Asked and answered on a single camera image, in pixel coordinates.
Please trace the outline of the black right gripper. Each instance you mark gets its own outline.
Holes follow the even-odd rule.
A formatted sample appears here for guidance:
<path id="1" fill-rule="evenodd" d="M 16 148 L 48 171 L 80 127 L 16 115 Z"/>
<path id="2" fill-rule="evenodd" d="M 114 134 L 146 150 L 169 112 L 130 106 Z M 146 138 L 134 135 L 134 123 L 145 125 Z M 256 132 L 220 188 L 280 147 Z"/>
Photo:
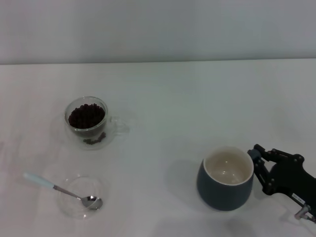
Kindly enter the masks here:
<path id="1" fill-rule="evenodd" d="M 254 160 L 254 173 L 262 185 L 262 191 L 266 195 L 285 194 L 301 206 L 308 205 L 310 212 L 315 212 L 316 179 L 303 168 L 304 157 L 280 150 L 266 151 L 259 144 L 254 145 L 253 149 L 259 153 L 259 158 Z M 261 158 L 275 163 L 270 172 Z"/>

